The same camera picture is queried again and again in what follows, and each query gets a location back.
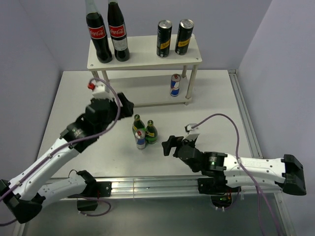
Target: bottle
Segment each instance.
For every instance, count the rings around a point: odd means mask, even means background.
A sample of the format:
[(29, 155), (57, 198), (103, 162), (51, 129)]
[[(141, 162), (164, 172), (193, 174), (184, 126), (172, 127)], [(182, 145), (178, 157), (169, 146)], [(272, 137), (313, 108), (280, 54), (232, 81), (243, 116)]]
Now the bottle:
[(146, 132), (146, 127), (145, 127), (144, 123), (142, 122), (142, 120), (140, 119), (140, 115), (135, 114), (134, 115), (134, 122), (132, 125), (133, 134), (135, 134), (138, 129), (142, 129), (144, 132)]
[(158, 131), (153, 124), (153, 120), (148, 121), (146, 128), (146, 141), (149, 144), (154, 144), (158, 140)]
[(116, 0), (108, 0), (107, 14), (109, 33), (112, 37), (115, 57), (119, 61), (129, 59), (129, 48), (124, 16)]
[(100, 62), (108, 63), (112, 60), (112, 53), (108, 46), (108, 39), (104, 20), (98, 12), (94, 0), (85, 0), (86, 18), (89, 32)]

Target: white table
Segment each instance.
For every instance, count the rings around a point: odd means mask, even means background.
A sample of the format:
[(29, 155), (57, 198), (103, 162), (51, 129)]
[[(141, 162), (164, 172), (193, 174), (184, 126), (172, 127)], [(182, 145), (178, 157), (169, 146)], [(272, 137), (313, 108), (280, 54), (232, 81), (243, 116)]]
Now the white table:
[[(108, 71), (110, 78), (148, 76), (152, 71)], [(180, 71), (154, 71), (158, 75)], [(92, 98), (87, 89), (88, 71), (65, 71), (49, 117), (40, 147), (41, 156), (66, 126), (84, 112)], [(111, 80), (115, 88), (115, 79)], [(214, 113), (230, 116), (240, 130), (239, 154), (251, 157), (235, 95), (226, 70), (199, 70), (193, 101), (189, 105), (168, 105), (134, 109), (146, 123), (152, 119), (159, 133), (158, 142), (144, 150), (136, 148), (131, 126), (133, 118), (120, 120), (116, 126), (69, 161), (53, 178), (67, 177), (71, 169), (87, 170), (94, 177), (191, 176), (194, 173), (178, 158), (164, 157), (161, 142), (170, 135), (184, 136), (184, 126), (196, 123)], [(212, 118), (200, 126), (196, 147), (200, 151), (235, 153), (236, 134), (232, 124), (223, 117)]]

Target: coca-cola logo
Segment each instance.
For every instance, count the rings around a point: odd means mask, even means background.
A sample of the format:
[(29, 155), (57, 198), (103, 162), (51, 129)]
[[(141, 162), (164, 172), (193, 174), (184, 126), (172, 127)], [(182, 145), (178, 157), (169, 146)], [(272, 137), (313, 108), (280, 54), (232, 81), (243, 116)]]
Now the coca-cola logo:
[(117, 27), (109, 26), (109, 31), (110, 31), (110, 35), (112, 37), (115, 37), (115, 38), (123, 37), (126, 34), (124, 24), (122, 24), (121, 26), (117, 26)]
[(91, 28), (89, 27), (90, 36), (94, 39), (100, 39), (106, 36), (106, 31), (104, 26), (98, 27), (98, 28)]

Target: green bottle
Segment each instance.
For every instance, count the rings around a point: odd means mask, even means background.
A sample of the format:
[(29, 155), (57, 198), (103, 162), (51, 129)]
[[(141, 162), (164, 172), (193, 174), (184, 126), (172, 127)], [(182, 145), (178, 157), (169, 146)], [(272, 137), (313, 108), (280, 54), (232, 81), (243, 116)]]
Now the green bottle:
[(153, 124), (153, 120), (148, 121), (146, 128), (146, 140), (149, 144), (154, 144), (158, 140), (158, 131)]
[(140, 119), (140, 115), (135, 114), (134, 115), (134, 122), (132, 125), (133, 134), (135, 134), (138, 129), (142, 129), (144, 132), (146, 132), (146, 127), (145, 127), (144, 123), (142, 122), (142, 120)]

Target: soda can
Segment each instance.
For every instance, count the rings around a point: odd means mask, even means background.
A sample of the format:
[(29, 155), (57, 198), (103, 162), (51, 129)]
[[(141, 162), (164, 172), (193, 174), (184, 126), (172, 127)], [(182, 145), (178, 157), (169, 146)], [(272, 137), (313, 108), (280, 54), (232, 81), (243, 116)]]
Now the soda can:
[(179, 83), (181, 81), (181, 75), (174, 74), (171, 77), (171, 96), (176, 97), (179, 94)]
[(165, 58), (169, 55), (171, 43), (172, 22), (162, 20), (157, 25), (157, 55)]
[(142, 129), (138, 129), (134, 134), (137, 148), (144, 149), (146, 147), (146, 134)]
[(186, 54), (193, 30), (193, 21), (183, 19), (179, 23), (175, 52), (179, 55)]

